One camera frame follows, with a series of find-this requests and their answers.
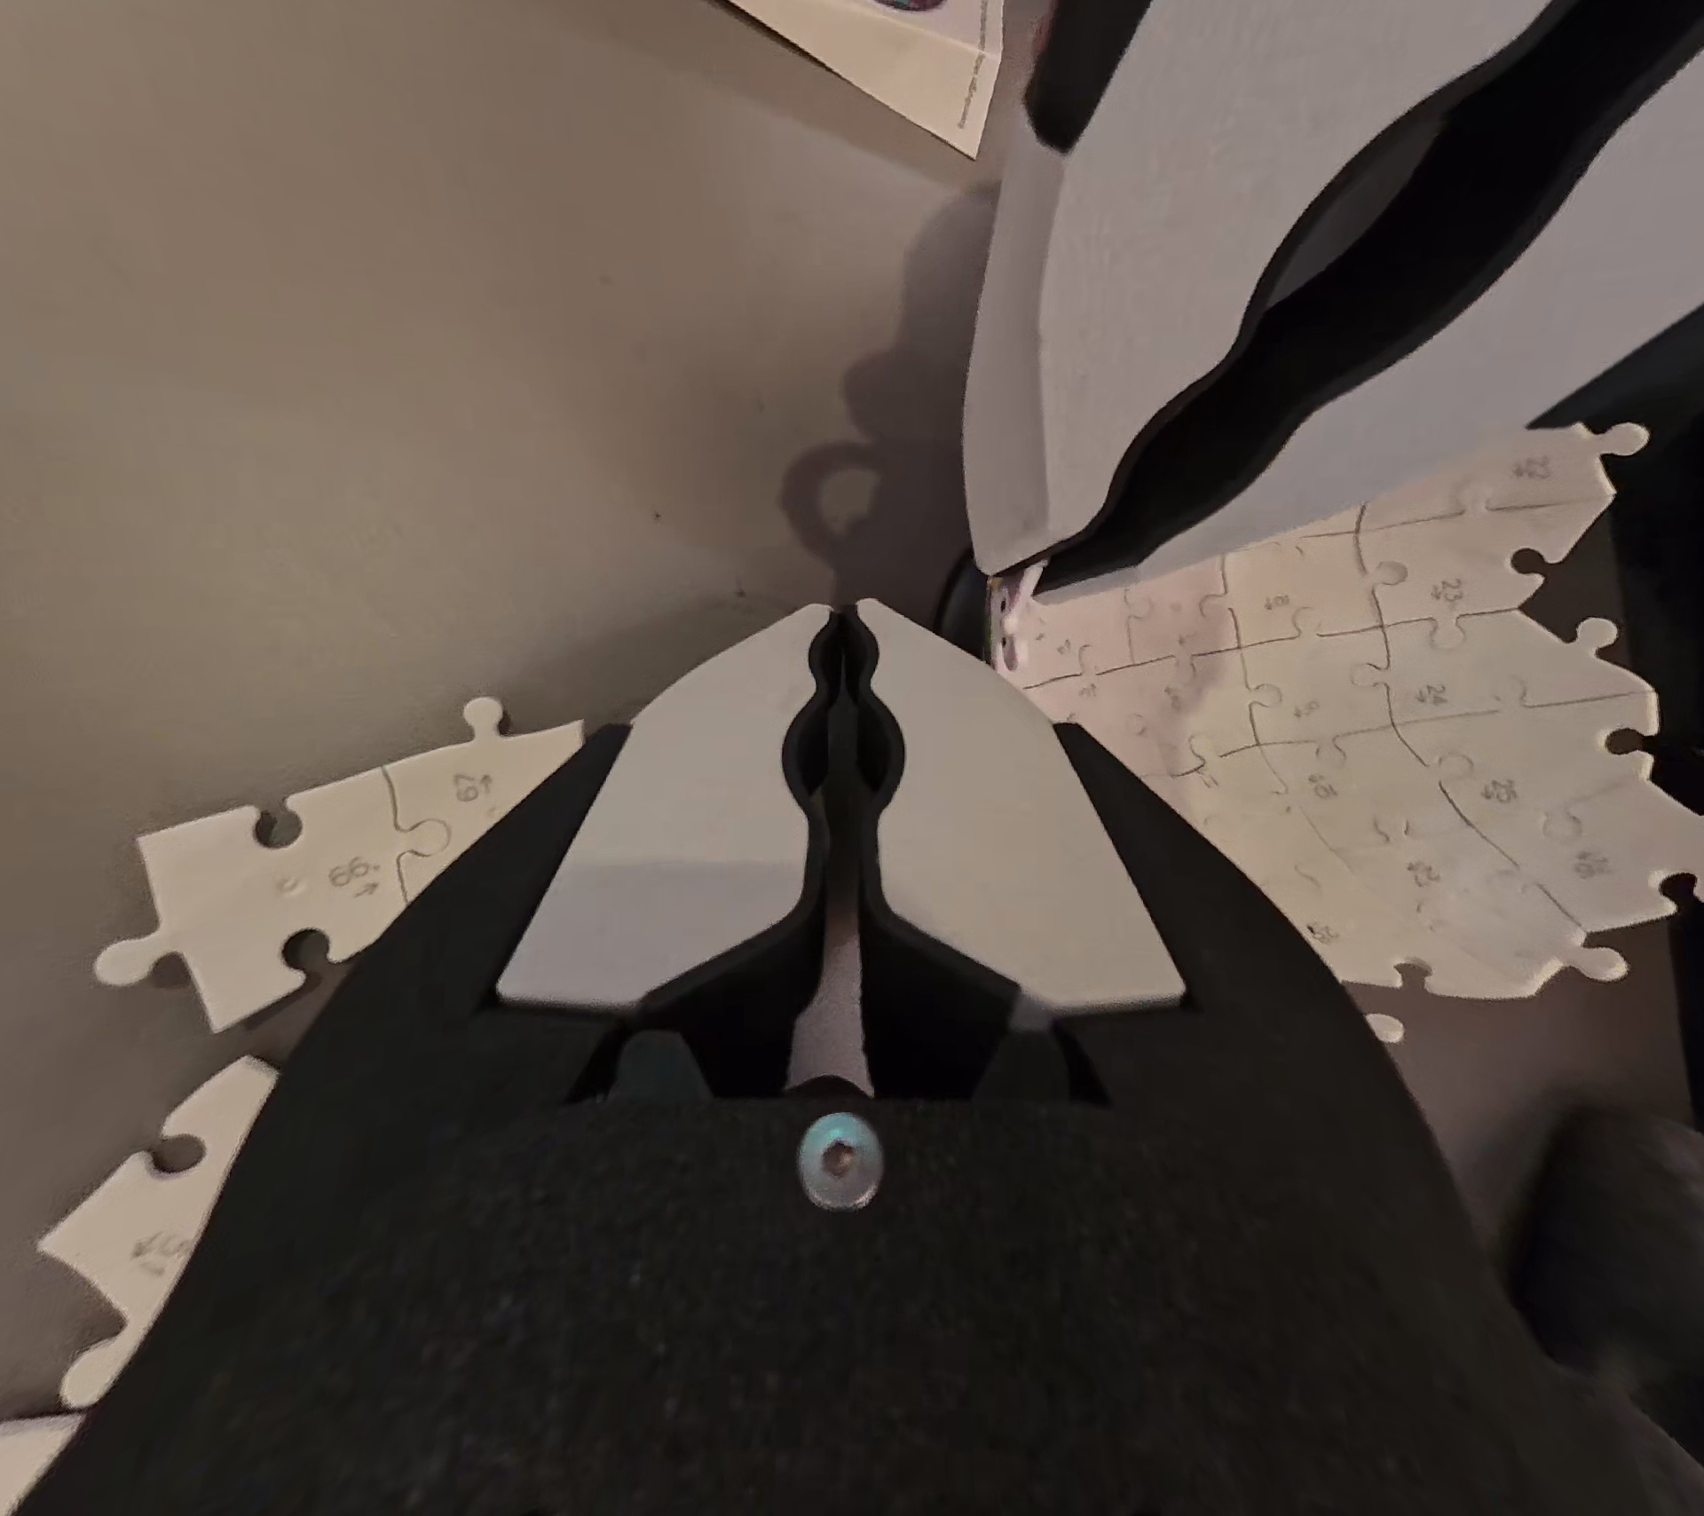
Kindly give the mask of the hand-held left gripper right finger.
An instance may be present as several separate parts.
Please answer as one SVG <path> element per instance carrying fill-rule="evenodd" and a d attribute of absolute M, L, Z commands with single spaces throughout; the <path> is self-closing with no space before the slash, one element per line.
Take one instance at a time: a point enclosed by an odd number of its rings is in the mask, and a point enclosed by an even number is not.
<path fill-rule="evenodd" d="M 862 1055 L 878 1097 L 969 1097 L 1008 1037 L 1168 1012 L 1184 977 L 1022 691 L 852 609 Z"/>

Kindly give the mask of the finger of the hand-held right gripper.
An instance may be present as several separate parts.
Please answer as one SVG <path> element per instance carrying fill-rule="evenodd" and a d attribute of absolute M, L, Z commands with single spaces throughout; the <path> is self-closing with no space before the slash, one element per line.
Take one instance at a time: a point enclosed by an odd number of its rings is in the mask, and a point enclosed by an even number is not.
<path fill-rule="evenodd" d="M 1306 526 L 1700 346 L 1700 0 L 1578 0 L 1168 412 L 1047 593 Z"/>
<path fill-rule="evenodd" d="M 963 398 L 985 574 L 1082 542 L 1146 433 L 1391 204 L 1453 103 L 1579 0 L 1152 0 L 1070 151 L 1022 107 Z M 1700 414 L 1700 345 L 1595 409 Z"/>

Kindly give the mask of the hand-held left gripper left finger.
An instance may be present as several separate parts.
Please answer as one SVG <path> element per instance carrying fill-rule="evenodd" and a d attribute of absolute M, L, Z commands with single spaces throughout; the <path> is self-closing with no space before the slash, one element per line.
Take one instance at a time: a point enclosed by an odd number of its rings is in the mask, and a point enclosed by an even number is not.
<path fill-rule="evenodd" d="M 779 1094 L 821 973 L 827 829 L 813 801 L 839 684 L 841 615 L 811 604 L 655 696 L 497 998 L 676 1033 L 711 1092 Z"/>

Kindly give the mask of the partly built white puzzle ball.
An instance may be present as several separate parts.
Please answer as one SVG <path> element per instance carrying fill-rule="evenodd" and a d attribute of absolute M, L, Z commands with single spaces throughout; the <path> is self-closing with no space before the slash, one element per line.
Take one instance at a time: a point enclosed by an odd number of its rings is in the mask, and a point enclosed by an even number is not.
<path fill-rule="evenodd" d="M 990 664 L 1239 867 L 1341 982 L 1510 1000 L 1625 975 L 1604 936 L 1675 911 L 1700 812 L 1610 739 L 1657 694 L 1523 609 L 1649 432 L 1530 428 L 1365 504 L 1105 590 L 990 577 Z"/>

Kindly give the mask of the puzzle pieces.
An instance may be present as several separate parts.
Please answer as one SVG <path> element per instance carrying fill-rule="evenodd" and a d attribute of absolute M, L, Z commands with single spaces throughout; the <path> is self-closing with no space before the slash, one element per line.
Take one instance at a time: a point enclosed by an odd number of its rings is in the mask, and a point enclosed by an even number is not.
<path fill-rule="evenodd" d="M 95 978 L 133 987 L 177 957 L 209 1030 L 223 1033 L 303 986 L 291 939 L 319 934 L 332 964 L 363 952 L 585 739 L 578 721 L 505 733 L 493 698 L 468 702 L 463 721 L 461 742 L 289 797 L 301 828 L 287 845 L 261 842 L 253 806 L 142 835 L 156 927 L 99 952 Z M 58 1413 L 3 1424 L 3 1513 L 19 1509 L 159 1318 L 276 1081 L 261 1058 L 225 1065 L 161 1124 L 163 1138 L 200 1144 L 193 1165 L 166 1174 L 134 1152 L 37 1241 L 122 1325 L 69 1364 Z"/>

